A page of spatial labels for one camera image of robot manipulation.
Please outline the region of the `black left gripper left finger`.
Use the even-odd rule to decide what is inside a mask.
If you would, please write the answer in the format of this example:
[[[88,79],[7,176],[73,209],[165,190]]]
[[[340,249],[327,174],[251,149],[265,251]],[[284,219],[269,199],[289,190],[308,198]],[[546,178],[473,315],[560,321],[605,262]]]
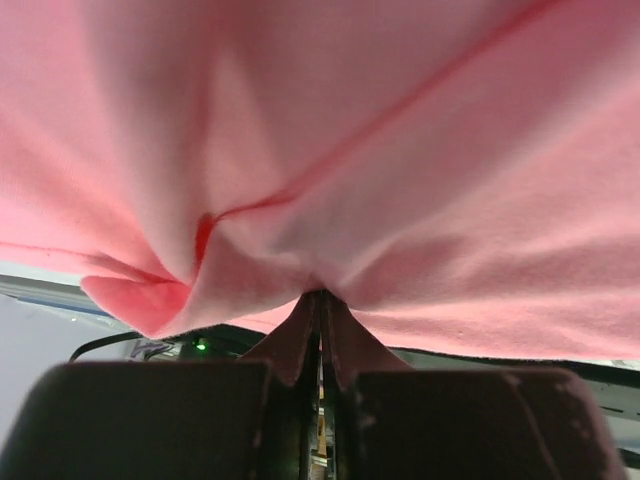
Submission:
[[[5,479],[305,479],[318,296],[235,360],[74,362],[28,394]]]

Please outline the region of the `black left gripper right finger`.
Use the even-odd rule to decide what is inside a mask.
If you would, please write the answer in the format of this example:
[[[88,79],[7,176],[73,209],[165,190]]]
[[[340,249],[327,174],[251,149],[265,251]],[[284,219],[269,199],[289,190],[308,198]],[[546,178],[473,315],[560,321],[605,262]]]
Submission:
[[[587,385],[557,368],[418,370],[321,292],[339,479],[623,479]]]

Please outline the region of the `pink t shirt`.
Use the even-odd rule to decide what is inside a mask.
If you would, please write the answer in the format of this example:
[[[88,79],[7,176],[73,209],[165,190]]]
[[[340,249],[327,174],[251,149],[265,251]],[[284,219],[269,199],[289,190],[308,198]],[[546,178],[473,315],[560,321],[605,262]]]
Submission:
[[[160,338],[639,355],[635,1],[5,1],[1,256]]]

